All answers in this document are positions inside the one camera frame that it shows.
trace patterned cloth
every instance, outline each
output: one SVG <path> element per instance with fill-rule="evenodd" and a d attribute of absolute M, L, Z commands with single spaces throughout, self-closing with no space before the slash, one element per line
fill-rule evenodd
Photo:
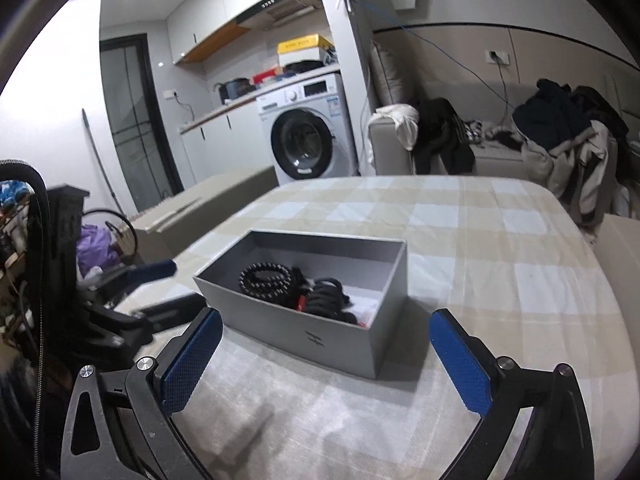
<path fill-rule="evenodd" d="M 377 381 L 225 329 L 174 416 L 215 478 L 439 478 L 478 422 L 428 345 L 429 313 L 444 306 L 496 356 L 541 370 L 574 367 L 596 478 L 614 478 L 638 444 L 638 375 L 620 309 L 547 190 L 449 176 L 290 184 L 194 243 L 176 259 L 175 278 L 141 287 L 120 309 L 197 290 L 192 276 L 252 228 L 405 239 L 410 299 Z M 157 354 L 180 330 L 159 335 L 145 353 Z M 521 412 L 492 478 L 504 477 L 529 413 Z"/>

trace wall outlet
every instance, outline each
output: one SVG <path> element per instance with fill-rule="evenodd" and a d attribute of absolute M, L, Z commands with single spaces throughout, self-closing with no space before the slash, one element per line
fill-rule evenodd
<path fill-rule="evenodd" d="M 485 50 L 484 51 L 484 57 L 485 57 L 487 63 L 490 63 L 492 65 L 497 64 L 491 57 L 491 53 L 492 52 L 495 52 L 498 55 L 498 59 L 500 59 L 500 64 L 501 65 L 511 64 L 511 62 L 509 61 L 509 54 L 507 54 L 506 52 L 501 51 L 501 50 Z"/>

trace checkered tablecloth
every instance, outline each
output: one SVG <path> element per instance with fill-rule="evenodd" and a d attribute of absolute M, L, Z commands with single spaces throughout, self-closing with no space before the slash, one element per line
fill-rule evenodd
<path fill-rule="evenodd" d="M 121 309 L 197 290 L 194 273 L 252 228 L 405 239 L 410 300 L 377 381 L 225 329 L 175 416 L 215 478 L 439 478 L 478 422 L 428 345 L 428 315 L 444 306 L 495 355 L 541 370 L 574 367 L 596 478 L 614 478 L 638 444 L 638 375 L 620 309 L 547 190 L 441 176 L 290 184 L 194 243 L 176 259 L 175 278 L 140 288 Z M 521 416 L 493 478 L 504 477 L 525 426 Z"/>

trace washing machine control panel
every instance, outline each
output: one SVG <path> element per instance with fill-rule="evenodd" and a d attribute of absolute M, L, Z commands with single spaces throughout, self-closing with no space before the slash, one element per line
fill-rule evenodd
<path fill-rule="evenodd" d="M 338 85 L 342 89 L 341 81 L 338 82 L 338 79 L 339 76 L 331 73 L 274 90 L 258 97 L 258 108 L 262 114 L 292 104 L 302 104 L 322 95 L 336 94 L 339 90 Z"/>

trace metal screw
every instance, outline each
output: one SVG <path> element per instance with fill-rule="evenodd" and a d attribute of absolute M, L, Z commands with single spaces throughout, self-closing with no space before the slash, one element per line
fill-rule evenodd
<path fill-rule="evenodd" d="M 571 377 L 574 374 L 574 369 L 564 363 L 558 365 L 558 371 L 565 377 Z"/>
<path fill-rule="evenodd" d="M 510 357 L 498 357 L 498 366 L 503 370 L 512 370 L 515 365 L 516 363 Z"/>
<path fill-rule="evenodd" d="M 138 370 L 149 370 L 154 365 L 154 359 L 152 357 L 140 358 L 136 364 Z"/>
<path fill-rule="evenodd" d="M 91 374 L 93 374 L 94 370 L 95 370 L 95 368 L 94 368 L 93 365 L 85 365 L 82 368 L 80 368 L 80 376 L 86 378 L 86 377 L 90 376 Z"/>

